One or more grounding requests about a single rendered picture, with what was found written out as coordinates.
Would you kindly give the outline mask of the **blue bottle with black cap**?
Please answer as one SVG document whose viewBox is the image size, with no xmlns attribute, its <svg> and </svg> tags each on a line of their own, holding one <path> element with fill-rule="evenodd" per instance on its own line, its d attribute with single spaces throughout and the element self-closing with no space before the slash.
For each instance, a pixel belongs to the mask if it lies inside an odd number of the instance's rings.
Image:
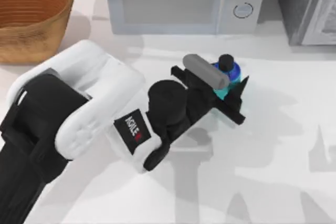
<svg viewBox="0 0 336 224">
<path fill-rule="evenodd" d="M 218 62 L 212 63 L 212 65 L 224 74 L 226 74 L 230 80 L 230 84 L 228 87 L 225 87 L 223 89 L 214 89 L 215 94 L 223 100 L 230 91 L 230 89 L 232 89 L 235 84 L 241 81 L 241 68 L 239 64 L 234 60 L 234 57 L 229 54 L 221 55 L 218 58 Z"/>
</svg>

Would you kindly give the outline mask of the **pale round microwave knob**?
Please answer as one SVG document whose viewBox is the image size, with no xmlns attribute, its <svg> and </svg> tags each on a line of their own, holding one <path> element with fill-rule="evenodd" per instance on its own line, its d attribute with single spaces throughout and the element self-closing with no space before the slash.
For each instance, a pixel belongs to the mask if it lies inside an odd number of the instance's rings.
<svg viewBox="0 0 336 224">
<path fill-rule="evenodd" d="M 233 14 L 239 19 L 244 19 L 249 17 L 254 11 L 254 7 L 250 3 L 243 3 L 236 5 L 233 9 Z"/>
</svg>

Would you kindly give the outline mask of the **pale microwave oven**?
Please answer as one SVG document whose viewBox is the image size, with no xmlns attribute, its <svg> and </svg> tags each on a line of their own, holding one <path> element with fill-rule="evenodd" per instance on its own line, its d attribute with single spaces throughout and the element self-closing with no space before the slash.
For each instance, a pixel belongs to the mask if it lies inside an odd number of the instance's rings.
<svg viewBox="0 0 336 224">
<path fill-rule="evenodd" d="M 107 0 L 115 34 L 249 34 L 263 0 Z"/>
</svg>

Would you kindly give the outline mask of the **pale microwave door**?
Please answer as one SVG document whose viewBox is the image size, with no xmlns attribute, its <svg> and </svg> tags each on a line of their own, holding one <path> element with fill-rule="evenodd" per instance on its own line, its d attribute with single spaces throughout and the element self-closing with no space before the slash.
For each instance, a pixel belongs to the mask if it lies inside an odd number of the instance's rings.
<svg viewBox="0 0 336 224">
<path fill-rule="evenodd" d="M 108 0 L 108 6 L 115 34 L 214 34 L 220 1 Z"/>
</svg>

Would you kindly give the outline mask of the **brown wooden basket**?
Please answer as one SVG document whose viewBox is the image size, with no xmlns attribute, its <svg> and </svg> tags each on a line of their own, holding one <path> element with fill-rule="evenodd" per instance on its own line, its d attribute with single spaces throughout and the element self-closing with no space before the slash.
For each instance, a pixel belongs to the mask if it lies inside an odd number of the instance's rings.
<svg viewBox="0 0 336 224">
<path fill-rule="evenodd" d="M 0 0 L 0 63 L 39 63 L 54 56 L 74 0 Z"/>
</svg>

